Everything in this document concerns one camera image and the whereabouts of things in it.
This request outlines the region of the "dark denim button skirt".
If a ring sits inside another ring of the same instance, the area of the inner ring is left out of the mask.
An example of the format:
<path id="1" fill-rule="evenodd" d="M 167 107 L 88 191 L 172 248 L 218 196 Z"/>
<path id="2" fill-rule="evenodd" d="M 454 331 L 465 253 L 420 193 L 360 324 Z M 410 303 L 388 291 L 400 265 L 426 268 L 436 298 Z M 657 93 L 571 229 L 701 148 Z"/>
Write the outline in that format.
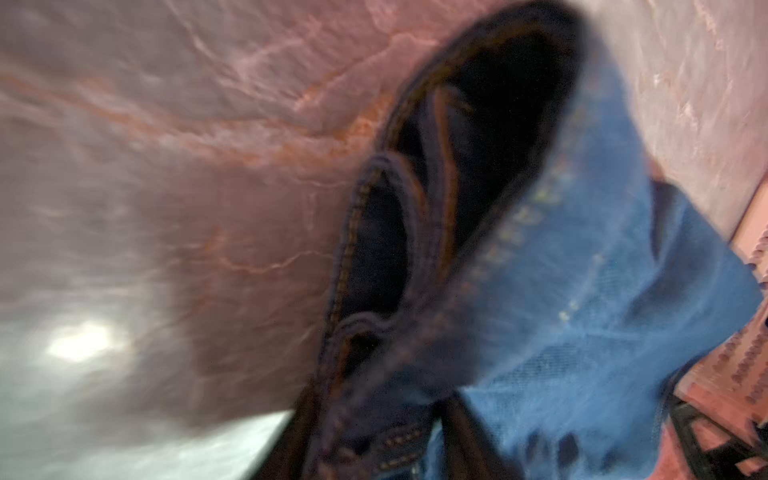
<path id="1" fill-rule="evenodd" d="M 302 475 L 448 479 L 460 394 L 521 479 L 643 479 L 675 381 L 761 300 L 651 176 L 591 23 L 512 4 L 412 78 L 366 163 Z"/>

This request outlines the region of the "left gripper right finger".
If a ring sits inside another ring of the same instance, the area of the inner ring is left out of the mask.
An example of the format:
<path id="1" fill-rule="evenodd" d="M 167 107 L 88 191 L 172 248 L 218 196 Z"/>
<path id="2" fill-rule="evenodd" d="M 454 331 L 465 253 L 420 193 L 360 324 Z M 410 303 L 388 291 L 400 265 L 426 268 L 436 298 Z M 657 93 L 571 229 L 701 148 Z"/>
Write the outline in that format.
<path id="1" fill-rule="evenodd" d="M 522 478 L 520 470 L 507 464 L 495 449 L 462 395 L 453 394 L 440 403 L 440 419 L 448 479 Z"/>

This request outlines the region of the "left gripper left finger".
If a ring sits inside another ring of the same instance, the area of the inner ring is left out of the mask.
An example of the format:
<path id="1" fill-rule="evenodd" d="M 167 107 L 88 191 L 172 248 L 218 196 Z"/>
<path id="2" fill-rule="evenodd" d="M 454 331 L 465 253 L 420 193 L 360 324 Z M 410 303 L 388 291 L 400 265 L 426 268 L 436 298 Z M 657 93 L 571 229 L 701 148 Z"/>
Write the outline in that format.
<path id="1" fill-rule="evenodd" d="M 284 428 L 261 454 L 248 474 L 249 480 L 295 480 L 302 478 L 308 445 L 318 416 L 314 389 L 304 389 Z"/>

